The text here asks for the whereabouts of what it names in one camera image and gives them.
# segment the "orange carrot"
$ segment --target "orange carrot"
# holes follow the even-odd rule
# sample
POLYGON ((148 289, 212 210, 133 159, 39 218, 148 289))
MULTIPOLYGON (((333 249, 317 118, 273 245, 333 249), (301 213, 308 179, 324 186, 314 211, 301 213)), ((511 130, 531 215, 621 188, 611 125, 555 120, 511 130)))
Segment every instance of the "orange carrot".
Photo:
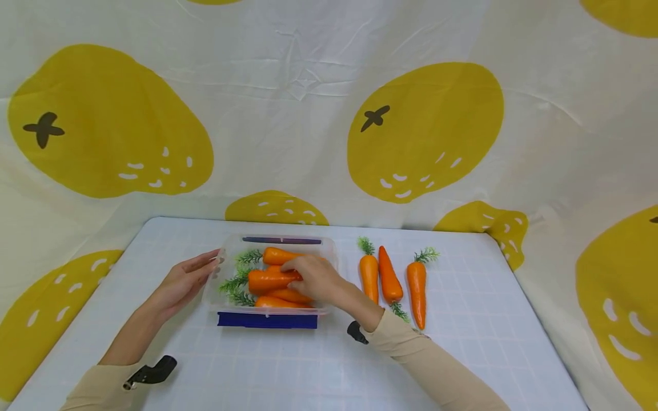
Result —
POLYGON ((297 272, 276 272, 253 270, 247 276, 249 281, 249 292, 254 295, 262 295, 269 291, 286 288, 293 281, 301 281, 297 272))
POLYGON ((391 259, 388 258, 388 253, 383 245, 380 245, 379 247, 379 275, 382 280, 382 293, 384 294, 384 300, 386 300, 388 304, 400 301, 404 296, 402 285, 400 285, 400 281, 395 275, 393 264, 391 264, 391 259))
POLYGON ((377 265, 377 258, 374 257, 374 247, 367 237, 359 237, 357 242, 359 248, 365 253, 359 261, 359 271, 361 272, 361 284, 363 286, 363 293, 373 300, 375 304, 379 304, 379 285, 377 279, 379 277, 379 267, 377 265))
POLYGON ((425 264, 435 261, 439 253, 432 247, 427 247, 420 253, 416 253, 414 262, 407 266, 407 283, 409 284, 409 294, 411 297, 411 312, 416 325, 420 329, 425 329, 425 313, 427 310, 427 300, 425 295, 425 284, 427 282, 427 271, 425 264))
POLYGON ((267 247, 263 251, 263 262, 271 266, 281 266, 284 263, 297 258, 303 254, 291 253, 276 247, 267 247))
POLYGON ((313 308, 308 304, 285 301, 276 297, 262 296, 256 300, 256 307, 313 308))
POLYGON ((265 295, 268 297, 276 297, 278 299, 282 299, 285 301, 297 302, 299 304, 309 304, 311 301, 313 301, 312 298, 306 297, 304 294, 300 293, 299 291, 290 288, 272 290, 265 295))

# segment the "lemon pattern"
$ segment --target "lemon pattern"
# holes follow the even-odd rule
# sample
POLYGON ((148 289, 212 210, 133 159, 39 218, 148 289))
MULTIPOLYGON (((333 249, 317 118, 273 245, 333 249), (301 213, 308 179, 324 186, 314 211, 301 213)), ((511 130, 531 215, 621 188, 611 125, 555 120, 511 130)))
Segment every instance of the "lemon pattern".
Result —
POLYGON ((578 302, 608 364, 644 410, 658 404, 658 206, 620 221, 576 262, 578 302))
POLYGON ((356 113, 347 165, 363 191, 409 203, 466 176, 494 144, 503 92, 471 62, 417 68, 376 90, 356 113))
POLYGON ((521 247, 528 231, 528 217, 520 211, 500 210, 483 201, 473 201, 446 214, 434 231, 489 234, 512 271, 521 267, 525 259, 521 247))
POLYGON ((17 396, 121 253, 76 258, 32 284, 11 306, 0 323, 0 399, 17 396))
POLYGON ((226 208, 224 218, 229 221, 329 225, 311 203, 276 190, 261 191, 234 201, 226 208))
POLYGON ((658 37, 658 1, 580 0, 583 8, 606 26, 636 37, 658 37))
POLYGON ((156 73, 108 47, 55 53, 18 88, 7 116, 35 167, 89 197, 187 193, 213 171, 194 113, 156 73))

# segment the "white table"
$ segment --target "white table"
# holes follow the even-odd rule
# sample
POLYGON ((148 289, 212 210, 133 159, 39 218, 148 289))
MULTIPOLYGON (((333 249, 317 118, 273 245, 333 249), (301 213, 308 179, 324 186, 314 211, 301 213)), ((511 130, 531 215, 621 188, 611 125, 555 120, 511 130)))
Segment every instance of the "white table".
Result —
MULTIPOLYGON (((169 268, 221 246, 231 233, 330 237, 340 252, 340 272, 355 283, 359 235, 387 248, 401 281, 413 253, 433 246, 442 256, 428 267, 426 334, 514 411, 587 410, 498 246, 485 234, 179 218, 144 225, 9 410, 57 410, 169 268)), ((178 367, 166 382, 141 386, 134 409, 436 409, 402 368, 346 334, 351 318, 342 312, 321 318, 317 330, 221 328, 216 313, 199 301, 158 334, 148 363, 169 354, 178 367)), ((407 297, 403 305, 409 312, 407 297)))

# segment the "beige sleeve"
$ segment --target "beige sleeve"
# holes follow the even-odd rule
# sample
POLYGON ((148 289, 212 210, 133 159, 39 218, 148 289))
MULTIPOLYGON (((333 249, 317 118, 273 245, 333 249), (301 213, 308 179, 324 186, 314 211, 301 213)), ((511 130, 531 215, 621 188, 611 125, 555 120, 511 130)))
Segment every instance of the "beige sleeve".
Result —
POLYGON ((443 411, 509 411, 480 378, 390 311, 373 333, 361 332, 377 351, 402 365, 443 411))
POLYGON ((123 383, 141 364, 131 366, 94 366, 80 379, 59 411, 124 411, 132 404, 133 391, 123 383))

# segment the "left hand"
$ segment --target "left hand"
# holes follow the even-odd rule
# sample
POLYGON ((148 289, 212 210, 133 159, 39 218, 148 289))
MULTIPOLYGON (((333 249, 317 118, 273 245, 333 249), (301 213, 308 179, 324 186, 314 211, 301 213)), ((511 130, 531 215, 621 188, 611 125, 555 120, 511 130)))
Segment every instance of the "left hand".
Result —
POLYGON ((163 324, 196 297, 220 263, 219 249, 203 253, 172 267, 163 282, 144 302, 144 307, 163 324))

